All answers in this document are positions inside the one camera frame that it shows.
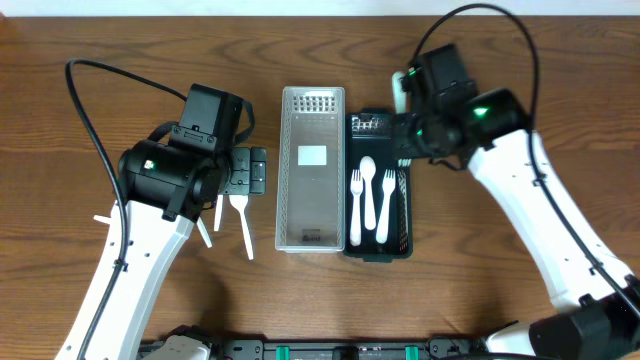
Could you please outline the white perforated plastic basket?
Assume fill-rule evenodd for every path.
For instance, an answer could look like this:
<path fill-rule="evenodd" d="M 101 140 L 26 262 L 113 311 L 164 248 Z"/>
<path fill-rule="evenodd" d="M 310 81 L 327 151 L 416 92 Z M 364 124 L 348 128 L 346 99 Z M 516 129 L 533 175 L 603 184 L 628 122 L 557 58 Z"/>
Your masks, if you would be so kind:
<path fill-rule="evenodd" d="M 345 247 L 345 91 L 287 86 L 282 93 L 275 248 Z"/>

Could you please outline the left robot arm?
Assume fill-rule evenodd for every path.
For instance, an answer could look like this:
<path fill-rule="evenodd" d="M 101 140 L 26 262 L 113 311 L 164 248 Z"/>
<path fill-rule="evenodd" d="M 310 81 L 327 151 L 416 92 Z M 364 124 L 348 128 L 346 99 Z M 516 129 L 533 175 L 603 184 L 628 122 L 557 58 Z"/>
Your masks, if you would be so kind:
<path fill-rule="evenodd" d="M 166 274 L 201 214 L 266 188 L 266 151 L 238 129 L 249 101 L 194 84 L 181 119 L 125 151 L 98 267 L 60 359 L 133 359 Z"/>

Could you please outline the black perforated plastic basket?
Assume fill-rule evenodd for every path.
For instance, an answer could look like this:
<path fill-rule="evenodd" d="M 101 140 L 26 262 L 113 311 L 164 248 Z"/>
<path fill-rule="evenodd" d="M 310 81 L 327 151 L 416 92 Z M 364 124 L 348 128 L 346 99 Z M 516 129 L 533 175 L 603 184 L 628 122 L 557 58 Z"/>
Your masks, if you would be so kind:
<path fill-rule="evenodd" d="M 365 262 L 389 263 L 409 257 L 413 252 L 410 171 L 401 168 L 392 153 L 390 122 L 392 114 L 384 108 L 364 108 L 345 117 L 346 181 L 360 167 L 361 159 L 369 156 L 376 165 L 372 185 L 374 218 L 387 226 L 387 240 L 376 240 L 376 229 L 361 228 L 361 242 L 346 241 L 343 253 Z M 395 172 L 395 189 L 388 197 L 388 212 L 383 214 L 383 178 L 387 170 Z"/>

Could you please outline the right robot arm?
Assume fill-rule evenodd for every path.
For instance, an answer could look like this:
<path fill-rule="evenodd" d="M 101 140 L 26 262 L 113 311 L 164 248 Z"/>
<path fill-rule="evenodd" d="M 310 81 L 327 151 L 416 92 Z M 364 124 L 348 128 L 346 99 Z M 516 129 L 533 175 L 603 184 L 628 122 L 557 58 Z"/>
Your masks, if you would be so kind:
<path fill-rule="evenodd" d="M 486 351 L 618 359 L 639 348 L 639 281 L 599 238 L 554 171 L 513 93 L 480 93 L 454 45 L 392 78 L 400 166 L 458 158 L 502 208 L 546 285 L 555 314 L 487 336 Z"/>

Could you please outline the white plastic fork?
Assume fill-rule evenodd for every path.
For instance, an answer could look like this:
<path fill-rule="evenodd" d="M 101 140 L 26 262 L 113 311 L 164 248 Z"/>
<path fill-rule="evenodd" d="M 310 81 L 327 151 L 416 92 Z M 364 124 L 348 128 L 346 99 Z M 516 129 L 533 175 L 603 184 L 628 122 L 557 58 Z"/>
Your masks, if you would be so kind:
<path fill-rule="evenodd" d="M 395 115 L 392 119 L 392 138 L 394 154 L 400 168 L 408 168 L 411 164 L 411 141 L 409 137 L 411 113 L 409 112 L 408 94 L 403 89 L 404 72 L 395 72 L 391 78 Z"/>
<path fill-rule="evenodd" d="M 395 188 L 396 172 L 392 169 L 387 169 L 382 181 L 383 201 L 375 235 L 378 244 L 384 244 L 388 239 L 391 195 Z"/>
<path fill-rule="evenodd" d="M 364 184 L 361 173 L 358 169 L 352 171 L 350 181 L 350 191 L 352 195 L 352 212 L 350 222 L 350 244 L 359 246 L 361 244 L 361 210 L 360 196 L 363 192 Z"/>

